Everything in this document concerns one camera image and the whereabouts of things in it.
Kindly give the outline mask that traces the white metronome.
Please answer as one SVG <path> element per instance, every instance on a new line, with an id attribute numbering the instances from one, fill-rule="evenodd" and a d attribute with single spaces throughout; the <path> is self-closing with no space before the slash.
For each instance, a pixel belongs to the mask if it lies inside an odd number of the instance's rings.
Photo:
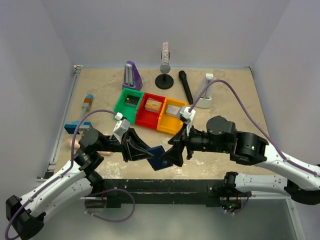
<path id="1" fill-rule="evenodd" d="M 200 85 L 198 86 L 197 91 L 194 95 L 194 100 L 196 100 L 202 90 L 209 85 L 214 80 L 214 75 L 212 73 L 206 73 L 203 77 Z M 213 85 L 210 85 L 204 93 L 201 95 L 200 99 L 196 102 L 195 106 L 202 109 L 210 109 L 212 106 L 213 97 Z"/>

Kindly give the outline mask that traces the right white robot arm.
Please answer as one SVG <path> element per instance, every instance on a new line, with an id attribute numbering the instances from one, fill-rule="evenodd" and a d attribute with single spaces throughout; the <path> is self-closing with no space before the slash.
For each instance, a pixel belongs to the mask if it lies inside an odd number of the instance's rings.
<path id="1" fill-rule="evenodd" d="M 206 123 L 206 130 L 191 127 L 182 129 L 169 140 L 171 148 L 161 159 L 178 167 L 184 163 L 183 151 L 190 160 L 194 152 L 228 154 L 239 165 L 264 168 L 273 175 L 249 175 L 228 172 L 221 186 L 215 188 L 220 196 L 231 197 L 251 194 L 253 191 L 277 193 L 304 205 L 320 202 L 320 167 L 302 162 L 292 156 L 280 154 L 266 139 L 238 131 L 232 121 L 215 116 Z"/>

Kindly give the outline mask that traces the yellow plastic bin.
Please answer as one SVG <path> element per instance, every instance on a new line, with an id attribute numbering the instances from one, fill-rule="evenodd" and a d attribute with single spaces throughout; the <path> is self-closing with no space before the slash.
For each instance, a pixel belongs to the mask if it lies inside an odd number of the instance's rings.
<path id="1" fill-rule="evenodd" d="M 166 115 L 166 108 L 168 105 L 174 105 L 181 108 L 182 106 L 186 106 L 187 102 L 169 97 L 165 98 L 164 106 L 160 112 L 157 130 L 163 133 L 175 135 L 181 129 L 183 122 L 177 117 Z"/>

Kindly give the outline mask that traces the black card stack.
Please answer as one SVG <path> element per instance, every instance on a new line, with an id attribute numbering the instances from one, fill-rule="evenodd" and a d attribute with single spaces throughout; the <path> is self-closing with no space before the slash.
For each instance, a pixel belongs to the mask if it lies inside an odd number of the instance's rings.
<path id="1" fill-rule="evenodd" d="M 140 97 L 128 94 L 125 98 L 124 104 L 128 107 L 136 108 L 139 104 Z"/>

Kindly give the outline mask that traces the black handheld microphone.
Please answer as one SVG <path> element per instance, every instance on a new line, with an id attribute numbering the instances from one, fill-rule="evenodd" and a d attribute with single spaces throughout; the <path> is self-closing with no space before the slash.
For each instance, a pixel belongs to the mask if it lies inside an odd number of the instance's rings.
<path id="1" fill-rule="evenodd" d="M 178 78 L 180 79 L 180 81 L 182 83 L 182 86 L 185 91 L 185 95 L 186 95 L 188 103 L 190 105 L 192 105 L 194 103 L 194 100 L 193 100 L 193 96 L 192 96 L 192 93 L 191 93 L 191 90 L 190 90 L 190 87 L 188 84 L 186 72 L 184 70 L 179 71 Z"/>

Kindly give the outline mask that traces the red plastic bin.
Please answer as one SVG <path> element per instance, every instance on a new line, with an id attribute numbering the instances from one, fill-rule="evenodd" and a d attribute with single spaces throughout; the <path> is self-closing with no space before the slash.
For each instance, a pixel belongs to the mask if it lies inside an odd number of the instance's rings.
<path id="1" fill-rule="evenodd" d="M 152 99 L 160 103 L 159 110 L 157 112 L 150 111 L 145 108 L 145 105 L 147 103 L 147 100 Z M 151 94 L 148 92 L 145 92 L 143 94 L 142 100 L 139 104 L 139 108 L 136 112 L 135 117 L 135 125 L 149 128 L 152 130 L 156 130 L 158 126 L 158 121 L 160 117 L 161 110 L 163 109 L 164 103 L 165 103 L 165 97 L 160 95 Z"/>

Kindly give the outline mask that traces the white card stack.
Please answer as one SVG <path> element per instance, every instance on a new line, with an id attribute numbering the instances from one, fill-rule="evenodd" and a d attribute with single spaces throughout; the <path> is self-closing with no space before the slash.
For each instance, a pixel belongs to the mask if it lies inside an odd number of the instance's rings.
<path id="1" fill-rule="evenodd" d="M 167 116 L 176 118 L 180 109 L 181 108 L 179 106 L 168 104 L 165 109 L 165 114 Z"/>

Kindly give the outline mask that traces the orange card stack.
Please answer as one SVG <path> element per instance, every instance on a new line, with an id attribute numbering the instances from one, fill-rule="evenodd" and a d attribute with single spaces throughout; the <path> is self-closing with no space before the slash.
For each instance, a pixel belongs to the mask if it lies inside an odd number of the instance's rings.
<path id="1" fill-rule="evenodd" d="M 162 103 L 155 99 L 148 98 L 145 102 L 144 109 L 149 112 L 158 113 Z"/>

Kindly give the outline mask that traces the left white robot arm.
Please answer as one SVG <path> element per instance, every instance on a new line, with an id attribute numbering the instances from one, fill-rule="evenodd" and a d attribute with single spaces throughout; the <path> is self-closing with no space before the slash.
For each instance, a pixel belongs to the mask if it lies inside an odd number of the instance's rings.
<path id="1" fill-rule="evenodd" d="M 103 192 L 103 179 L 95 171 L 104 160 L 100 152 L 121 153 L 126 162 L 154 156 L 133 128 L 120 135 L 104 135 L 90 128 L 83 132 L 79 145 L 71 152 L 71 159 L 49 179 L 21 197 L 12 195 L 6 200 L 8 227 L 14 228 L 18 238 L 34 237 L 44 227 L 45 218 L 65 203 Z"/>

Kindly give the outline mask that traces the black round microphone stand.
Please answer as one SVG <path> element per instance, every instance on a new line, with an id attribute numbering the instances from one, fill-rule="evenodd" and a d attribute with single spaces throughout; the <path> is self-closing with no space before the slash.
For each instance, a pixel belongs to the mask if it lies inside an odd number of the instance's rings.
<path id="1" fill-rule="evenodd" d="M 160 74 L 155 78 L 155 85 L 162 90 L 168 90 L 174 85 L 174 79 L 169 74 Z"/>

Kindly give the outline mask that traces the purple metronome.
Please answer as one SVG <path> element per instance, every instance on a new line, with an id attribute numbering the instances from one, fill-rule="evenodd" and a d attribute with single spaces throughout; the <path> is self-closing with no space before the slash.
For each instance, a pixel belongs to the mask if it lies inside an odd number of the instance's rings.
<path id="1" fill-rule="evenodd" d="M 142 78 L 133 61 L 128 60 L 124 65 L 122 88 L 140 91 L 143 87 Z"/>

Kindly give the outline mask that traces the glitter microphone on stand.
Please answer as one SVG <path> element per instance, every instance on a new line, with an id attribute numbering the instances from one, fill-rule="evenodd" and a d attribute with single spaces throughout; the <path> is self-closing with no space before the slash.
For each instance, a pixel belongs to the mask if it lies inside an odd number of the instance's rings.
<path id="1" fill-rule="evenodd" d="M 170 44 L 168 41 L 165 41 L 162 44 L 161 49 L 161 65 L 159 70 L 162 74 L 168 74 L 171 70 L 170 67 Z"/>

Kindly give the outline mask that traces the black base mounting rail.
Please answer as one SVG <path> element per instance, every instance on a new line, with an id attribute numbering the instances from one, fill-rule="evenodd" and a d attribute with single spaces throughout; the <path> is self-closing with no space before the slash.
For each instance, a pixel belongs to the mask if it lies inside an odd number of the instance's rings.
<path id="1" fill-rule="evenodd" d="M 220 207 L 221 198 L 250 197 L 234 188 L 225 188 L 222 179 L 105 179 L 91 194 L 104 196 L 106 208 L 123 204 L 205 205 Z"/>

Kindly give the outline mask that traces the navy blue card holder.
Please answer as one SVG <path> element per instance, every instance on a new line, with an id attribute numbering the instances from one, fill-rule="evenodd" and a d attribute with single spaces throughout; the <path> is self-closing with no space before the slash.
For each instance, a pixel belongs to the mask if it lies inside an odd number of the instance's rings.
<path id="1" fill-rule="evenodd" d="M 146 150 L 153 154 L 153 157 L 148 158 L 147 161 L 154 171 L 163 170 L 173 166 L 173 164 L 169 161 L 161 159 L 162 154 L 165 153 L 165 149 L 163 148 L 163 146 L 158 145 L 147 148 Z"/>

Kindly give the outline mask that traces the green plastic bin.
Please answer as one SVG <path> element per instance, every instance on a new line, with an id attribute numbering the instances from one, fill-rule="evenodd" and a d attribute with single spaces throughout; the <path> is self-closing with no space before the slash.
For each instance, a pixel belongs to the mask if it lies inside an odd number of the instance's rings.
<path id="1" fill-rule="evenodd" d="M 144 96 L 144 92 L 124 88 L 115 104 L 114 111 L 121 113 L 131 124 L 135 124 L 136 114 Z"/>

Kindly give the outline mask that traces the blue toy block hammer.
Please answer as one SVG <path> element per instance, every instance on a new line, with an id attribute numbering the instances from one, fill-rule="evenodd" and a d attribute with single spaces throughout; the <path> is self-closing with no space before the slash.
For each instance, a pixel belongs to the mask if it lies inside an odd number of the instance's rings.
<path id="1" fill-rule="evenodd" d="M 64 124 L 64 129 L 68 134 L 71 134 L 71 135 L 74 134 L 76 127 L 77 127 L 78 123 L 80 122 L 80 120 L 90 111 L 93 99 L 94 99 L 94 96 L 92 94 L 88 94 L 84 98 L 84 101 L 82 103 L 82 111 L 81 111 L 79 120 L 67 121 Z M 90 121 L 83 121 L 78 128 L 77 135 L 80 134 L 80 132 L 83 132 L 83 131 L 90 129 L 90 128 L 93 128 L 91 122 Z"/>

